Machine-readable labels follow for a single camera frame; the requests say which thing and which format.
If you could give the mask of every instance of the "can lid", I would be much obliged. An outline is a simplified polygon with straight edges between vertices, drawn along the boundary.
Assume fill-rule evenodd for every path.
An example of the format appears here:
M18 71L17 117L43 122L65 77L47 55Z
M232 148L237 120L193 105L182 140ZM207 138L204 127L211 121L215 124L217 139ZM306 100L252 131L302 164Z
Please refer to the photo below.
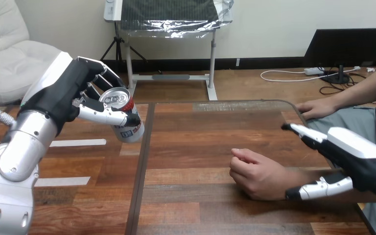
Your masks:
M108 107L120 109L129 101L129 93L120 88L109 89L100 97L100 101Z

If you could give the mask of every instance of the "black computer monitor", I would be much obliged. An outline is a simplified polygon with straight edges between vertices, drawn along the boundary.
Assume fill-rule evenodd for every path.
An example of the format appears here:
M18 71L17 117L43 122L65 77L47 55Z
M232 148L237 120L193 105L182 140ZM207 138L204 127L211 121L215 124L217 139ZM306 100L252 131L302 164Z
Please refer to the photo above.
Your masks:
M344 66L371 66L376 60L376 28L317 29L306 51L303 67L339 68L322 80L344 84L349 78Z

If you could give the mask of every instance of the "white wall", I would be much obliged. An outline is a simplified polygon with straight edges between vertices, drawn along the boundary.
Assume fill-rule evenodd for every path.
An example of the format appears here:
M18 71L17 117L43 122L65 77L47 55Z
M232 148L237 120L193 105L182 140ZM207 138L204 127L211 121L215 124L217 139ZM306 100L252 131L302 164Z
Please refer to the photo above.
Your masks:
M32 40L72 56L99 59L113 39L105 0L16 3ZM304 56L317 28L363 27L376 27L376 0L235 0L234 22L217 31L217 58ZM131 45L148 59L194 59L209 58L210 40L132 38Z

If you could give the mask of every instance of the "person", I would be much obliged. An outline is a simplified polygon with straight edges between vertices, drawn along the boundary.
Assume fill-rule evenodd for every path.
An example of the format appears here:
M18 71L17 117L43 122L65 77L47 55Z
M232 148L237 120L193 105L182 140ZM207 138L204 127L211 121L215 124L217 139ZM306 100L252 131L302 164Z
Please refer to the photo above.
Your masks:
M327 133L332 126L347 128L376 144L376 109L357 105L376 101L376 72L362 82L330 97L296 105L310 128ZM285 191L302 186L331 170L292 170L248 149L232 149L230 175L252 199L284 200ZM376 231L376 195L352 190L328 200L367 203L363 212Z

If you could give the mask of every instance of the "white chair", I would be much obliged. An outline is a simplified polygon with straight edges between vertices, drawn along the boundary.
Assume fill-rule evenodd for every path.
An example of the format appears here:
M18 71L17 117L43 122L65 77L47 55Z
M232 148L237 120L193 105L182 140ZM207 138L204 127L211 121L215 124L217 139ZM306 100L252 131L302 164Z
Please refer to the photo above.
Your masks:
M30 41L14 0L0 0L0 105L21 99L60 52Z

